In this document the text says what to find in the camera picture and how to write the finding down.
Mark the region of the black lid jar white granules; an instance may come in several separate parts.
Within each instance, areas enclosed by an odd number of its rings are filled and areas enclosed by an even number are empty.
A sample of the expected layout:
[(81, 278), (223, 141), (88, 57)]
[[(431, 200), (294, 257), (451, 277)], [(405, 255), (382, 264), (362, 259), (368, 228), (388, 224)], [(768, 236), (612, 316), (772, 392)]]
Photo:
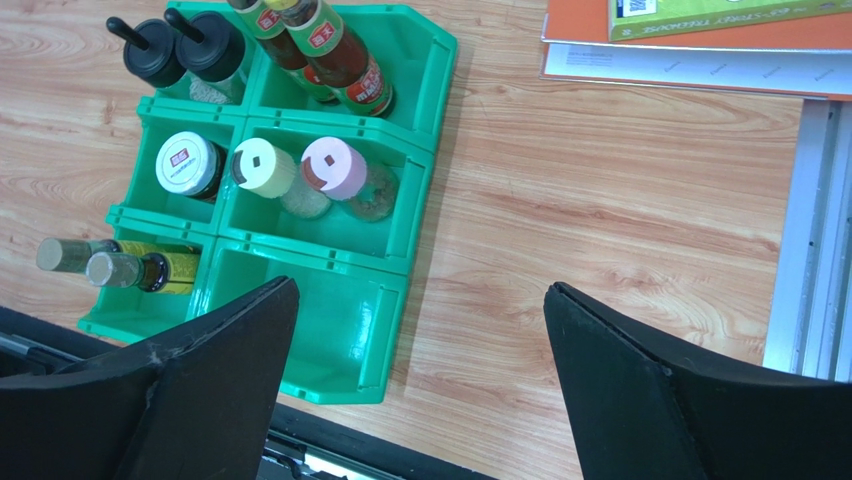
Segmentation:
[(121, 18), (112, 16), (105, 25), (110, 33), (125, 42), (123, 61), (126, 69), (150, 86), (170, 88), (187, 74), (187, 69), (177, 57), (174, 30), (165, 21), (149, 19), (130, 27)]

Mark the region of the yellow cap green label bottle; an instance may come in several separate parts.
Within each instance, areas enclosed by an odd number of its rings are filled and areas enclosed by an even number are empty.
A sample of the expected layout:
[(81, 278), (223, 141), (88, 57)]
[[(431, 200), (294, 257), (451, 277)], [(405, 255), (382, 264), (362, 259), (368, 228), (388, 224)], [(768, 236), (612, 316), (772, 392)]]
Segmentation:
[(276, 11), (264, 1), (227, 0), (227, 3), (271, 61), (310, 97), (320, 103), (337, 101), (332, 91), (316, 76)]

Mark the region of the white lid sauce jar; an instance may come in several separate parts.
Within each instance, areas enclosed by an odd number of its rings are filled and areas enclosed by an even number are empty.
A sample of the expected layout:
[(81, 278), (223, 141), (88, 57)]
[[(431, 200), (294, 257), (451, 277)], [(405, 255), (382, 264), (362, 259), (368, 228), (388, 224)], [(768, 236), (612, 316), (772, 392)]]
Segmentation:
[(155, 173), (172, 194), (214, 203), (224, 174), (227, 151), (198, 133), (181, 131), (160, 147)]

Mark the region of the yellow-green lid sesame jar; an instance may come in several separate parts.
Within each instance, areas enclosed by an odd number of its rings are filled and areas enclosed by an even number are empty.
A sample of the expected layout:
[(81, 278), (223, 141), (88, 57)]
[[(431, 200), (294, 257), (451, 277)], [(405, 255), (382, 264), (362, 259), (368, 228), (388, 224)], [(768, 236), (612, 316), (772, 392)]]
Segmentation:
[(313, 220), (331, 208), (331, 200), (307, 184), (296, 160), (266, 139), (241, 142), (232, 154), (230, 171), (239, 188), (278, 200), (295, 217)]

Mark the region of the yellow cap soy sauce bottle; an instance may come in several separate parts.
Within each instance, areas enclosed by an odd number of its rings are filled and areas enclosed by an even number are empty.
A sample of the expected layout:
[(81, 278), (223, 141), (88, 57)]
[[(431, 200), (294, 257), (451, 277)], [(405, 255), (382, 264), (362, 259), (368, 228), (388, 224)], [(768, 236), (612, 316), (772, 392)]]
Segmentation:
[(359, 116), (392, 109), (393, 86), (360, 36), (321, 0), (268, 0), (320, 82)]

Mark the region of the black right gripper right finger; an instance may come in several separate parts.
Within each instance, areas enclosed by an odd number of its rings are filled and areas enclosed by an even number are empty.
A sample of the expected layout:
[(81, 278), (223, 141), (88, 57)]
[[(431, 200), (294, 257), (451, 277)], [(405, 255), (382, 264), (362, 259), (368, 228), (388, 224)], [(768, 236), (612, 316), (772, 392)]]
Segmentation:
[(739, 361), (575, 287), (543, 305), (587, 479), (847, 479), (851, 387)]

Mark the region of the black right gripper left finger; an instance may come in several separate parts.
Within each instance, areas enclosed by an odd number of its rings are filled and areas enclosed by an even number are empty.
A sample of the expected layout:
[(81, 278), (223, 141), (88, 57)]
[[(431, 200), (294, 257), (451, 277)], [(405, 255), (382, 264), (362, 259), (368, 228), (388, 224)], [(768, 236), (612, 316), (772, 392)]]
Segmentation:
[(280, 276), (144, 341), (1, 381), (5, 479), (252, 479), (299, 308)]

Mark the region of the small yellow label oil bottle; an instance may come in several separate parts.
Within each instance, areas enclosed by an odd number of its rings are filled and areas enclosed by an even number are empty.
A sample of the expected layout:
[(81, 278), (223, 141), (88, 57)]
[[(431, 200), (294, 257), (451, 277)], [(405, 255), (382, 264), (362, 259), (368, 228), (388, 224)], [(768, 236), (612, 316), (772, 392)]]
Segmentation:
[(96, 253), (128, 253), (143, 256), (148, 253), (191, 253), (200, 249), (190, 245), (160, 244), (131, 240), (75, 240), (46, 238), (38, 247), (36, 265), (44, 271), (82, 274), (89, 259)]

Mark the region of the pink lid spice bottle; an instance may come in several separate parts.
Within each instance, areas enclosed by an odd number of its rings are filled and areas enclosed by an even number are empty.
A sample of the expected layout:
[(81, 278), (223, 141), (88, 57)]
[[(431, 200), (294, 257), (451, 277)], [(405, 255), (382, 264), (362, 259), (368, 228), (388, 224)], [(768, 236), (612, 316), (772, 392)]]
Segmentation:
[(307, 184), (346, 207), (356, 218), (377, 222), (394, 210), (399, 179), (337, 137), (321, 137), (303, 151), (300, 170)]

